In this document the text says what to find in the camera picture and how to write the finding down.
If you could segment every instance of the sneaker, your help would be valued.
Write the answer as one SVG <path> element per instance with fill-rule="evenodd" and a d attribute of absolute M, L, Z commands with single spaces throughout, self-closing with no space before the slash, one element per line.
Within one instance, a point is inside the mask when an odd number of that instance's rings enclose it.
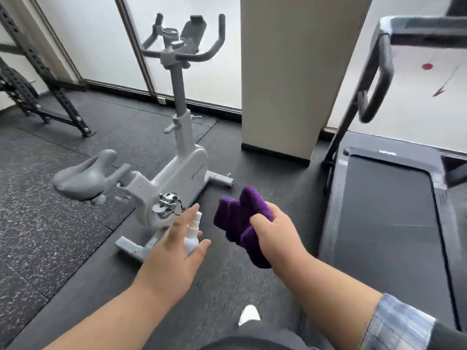
<path fill-rule="evenodd" d="M 256 309 L 256 307 L 253 305 L 248 305 L 243 309 L 242 314 L 240 315 L 238 326 L 241 327 L 243 324 L 245 324 L 248 321 L 260 321 L 260 320 L 261 320 L 260 314 L 258 313 L 258 310 Z"/>

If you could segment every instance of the finger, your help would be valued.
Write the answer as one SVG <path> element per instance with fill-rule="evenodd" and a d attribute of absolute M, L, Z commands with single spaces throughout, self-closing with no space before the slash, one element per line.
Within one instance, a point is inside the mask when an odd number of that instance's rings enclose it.
<path fill-rule="evenodd" d="M 281 211 L 281 209 L 279 209 L 277 207 L 277 205 L 274 205 L 272 204 L 271 202 L 269 201 L 266 201 L 265 202 L 266 205 L 268 206 L 269 210 L 271 210 L 271 213 L 272 213 L 272 217 L 274 217 L 274 219 L 276 219 L 277 217 L 279 217 L 283 212 Z"/>
<path fill-rule="evenodd" d="M 199 210 L 199 204 L 195 204 L 185 210 L 173 223 L 169 234 L 167 235 L 166 243 L 170 246 L 183 241 L 186 237 L 186 225 L 195 218 L 196 212 Z"/>
<path fill-rule="evenodd" d="M 191 275 L 195 276 L 210 245 L 211 241 L 208 239 L 201 241 L 193 253 L 186 259 Z"/>
<path fill-rule="evenodd" d="M 256 233 L 261 234 L 264 230 L 266 230 L 272 222 L 267 219 L 264 215 L 256 214 L 250 217 L 250 223 L 255 229 Z"/>

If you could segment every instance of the person's right hand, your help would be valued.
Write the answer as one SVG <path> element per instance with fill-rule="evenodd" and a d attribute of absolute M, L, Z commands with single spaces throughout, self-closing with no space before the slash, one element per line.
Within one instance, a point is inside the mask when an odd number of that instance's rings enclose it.
<path fill-rule="evenodd" d="M 293 264 L 297 259 L 308 255 L 290 218 L 276 205 L 266 202 L 274 220 L 256 214 L 250 223 L 258 235 L 261 251 L 271 263 L 274 272 L 281 273 L 283 267 Z"/>

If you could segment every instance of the white spray bottle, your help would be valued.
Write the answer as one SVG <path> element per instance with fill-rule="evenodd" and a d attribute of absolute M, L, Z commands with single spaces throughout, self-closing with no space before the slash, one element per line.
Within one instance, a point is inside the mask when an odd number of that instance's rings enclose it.
<path fill-rule="evenodd" d="M 198 237 L 196 235 L 199 231 L 199 222 L 201 220 L 201 215 L 201 212 L 196 212 L 196 216 L 193 219 L 193 221 L 186 225 L 185 250 L 186 254 L 188 255 L 193 253 L 193 251 L 199 244 Z"/>

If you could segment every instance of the microfiber cloth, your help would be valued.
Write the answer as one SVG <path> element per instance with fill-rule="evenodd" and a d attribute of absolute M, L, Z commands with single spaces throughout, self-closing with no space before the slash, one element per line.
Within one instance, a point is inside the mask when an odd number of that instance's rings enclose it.
<path fill-rule="evenodd" d="M 219 200 L 214 225 L 225 231 L 229 241 L 245 248 L 254 265 L 261 269 L 269 269 L 271 264 L 261 252 L 258 235 L 250 224 L 250 217 L 256 214 L 273 220 L 271 210 L 261 195 L 253 187 L 246 186 L 239 200 L 229 196 Z"/>

